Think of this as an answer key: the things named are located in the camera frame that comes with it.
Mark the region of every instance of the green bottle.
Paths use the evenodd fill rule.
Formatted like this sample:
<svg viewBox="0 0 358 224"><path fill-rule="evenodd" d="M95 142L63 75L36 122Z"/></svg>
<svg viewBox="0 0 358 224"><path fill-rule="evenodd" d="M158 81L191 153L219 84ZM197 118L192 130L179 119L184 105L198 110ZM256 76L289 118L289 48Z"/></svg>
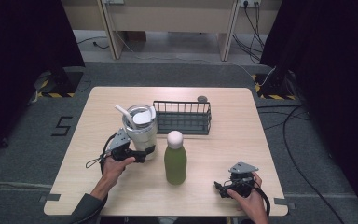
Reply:
<svg viewBox="0 0 358 224"><path fill-rule="evenodd" d="M167 137L164 163L165 174L169 183L180 185L186 179L187 155L183 147L183 135L178 131L171 131Z"/></svg>

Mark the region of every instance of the metal basket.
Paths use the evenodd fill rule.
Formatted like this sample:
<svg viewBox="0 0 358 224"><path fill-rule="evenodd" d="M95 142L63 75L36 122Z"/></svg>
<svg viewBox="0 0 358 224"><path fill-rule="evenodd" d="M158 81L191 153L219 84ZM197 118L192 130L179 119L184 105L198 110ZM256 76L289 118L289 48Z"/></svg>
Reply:
<svg viewBox="0 0 358 224"><path fill-rule="evenodd" d="M209 102L154 101L158 133L179 131L183 134L209 134L211 104Z"/></svg>

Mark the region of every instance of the white bottle cap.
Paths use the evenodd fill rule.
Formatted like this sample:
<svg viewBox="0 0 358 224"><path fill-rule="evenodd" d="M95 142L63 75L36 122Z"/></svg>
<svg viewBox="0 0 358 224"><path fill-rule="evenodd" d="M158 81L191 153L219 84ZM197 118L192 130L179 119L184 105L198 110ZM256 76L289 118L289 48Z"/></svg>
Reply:
<svg viewBox="0 0 358 224"><path fill-rule="evenodd" d="M183 135L178 131L171 131L167 137L168 147L179 149L183 145Z"/></svg>

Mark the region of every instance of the hand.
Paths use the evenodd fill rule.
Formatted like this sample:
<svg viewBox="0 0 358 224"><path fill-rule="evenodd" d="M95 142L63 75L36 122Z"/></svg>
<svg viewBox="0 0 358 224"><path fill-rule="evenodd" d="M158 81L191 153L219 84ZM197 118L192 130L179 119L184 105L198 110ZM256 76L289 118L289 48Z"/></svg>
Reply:
<svg viewBox="0 0 358 224"><path fill-rule="evenodd" d="M123 173L127 165L135 162L134 157L129 157L124 161L115 161L109 155L106 156L103 166L103 177L91 192L91 196L103 200L109 190L117 183L118 178Z"/></svg>
<svg viewBox="0 0 358 224"><path fill-rule="evenodd" d="M252 172L252 174L255 177L255 188L261 188L262 180L260 176L258 176L256 172ZM243 210L254 223L269 223L266 209L264 208L263 198L255 189L252 189L251 194L247 198L242 198L232 189L228 189L227 194L240 204L238 210Z"/></svg>

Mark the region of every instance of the gray carpet floor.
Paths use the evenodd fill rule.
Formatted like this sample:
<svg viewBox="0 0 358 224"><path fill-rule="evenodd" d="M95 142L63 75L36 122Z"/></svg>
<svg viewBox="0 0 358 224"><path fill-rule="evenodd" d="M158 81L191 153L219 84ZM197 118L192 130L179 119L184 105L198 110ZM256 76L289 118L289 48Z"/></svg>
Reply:
<svg viewBox="0 0 358 224"><path fill-rule="evenodd" d="M49 194L82 109L95 86L176 86L249 88L259 107L268 145L290 204L285 217L272 217L270 223L339 223L334 213L301 176L293 159L309 182L337 211L345 223L358 223L358 199L351 186L330 158L317 126L305 106L289 119L286 135L282 123L299 100L259 99L252 79L235 65L169 63L86 63L82 80L73 98L40 97L19 117L8 139L0 148L0 223L55 223L61 217L44 214L41 198ZM269 68L248 66L249 73L267 73ZM60 117L70 126L66 136L56 129Z"/></svg>

